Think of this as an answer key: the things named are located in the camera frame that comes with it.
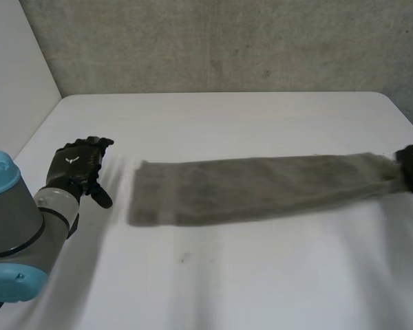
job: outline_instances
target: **table surface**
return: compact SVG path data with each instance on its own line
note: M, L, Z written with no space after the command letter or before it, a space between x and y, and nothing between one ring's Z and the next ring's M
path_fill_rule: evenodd
M70 96L16 163L32 193L55 150L115 140L102 210L83 199L43 294L7 304L0 330L413 329L413 195L205 228L129 225L143 160L187 162L373 152L413 144L378 93Z

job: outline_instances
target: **white wall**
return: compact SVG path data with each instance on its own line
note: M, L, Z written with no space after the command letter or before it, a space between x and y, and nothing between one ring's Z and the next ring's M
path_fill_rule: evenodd
M0 0L0 149L15 157L61 99L18 0Z

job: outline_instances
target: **robotic hand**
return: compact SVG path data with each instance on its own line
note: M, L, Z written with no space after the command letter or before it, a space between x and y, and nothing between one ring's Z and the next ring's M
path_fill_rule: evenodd
M67 238L78 226L83 195L103 208L112 200L97 182L108 146L89 137L66 144L52 160L46 186L34 198L19 168L0 151L0 306L35 298Z

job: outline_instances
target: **textured wall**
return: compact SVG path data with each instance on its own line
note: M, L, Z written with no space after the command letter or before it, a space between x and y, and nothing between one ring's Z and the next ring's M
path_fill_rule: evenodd
M413 0L21 0L63 96L379 91L413 122Z

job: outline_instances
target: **folded cloth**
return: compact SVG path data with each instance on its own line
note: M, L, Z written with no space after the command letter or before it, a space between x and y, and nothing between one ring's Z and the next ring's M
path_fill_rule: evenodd
M143 162L129 221L133 226L258 221L406 190L400 166L371 153Z

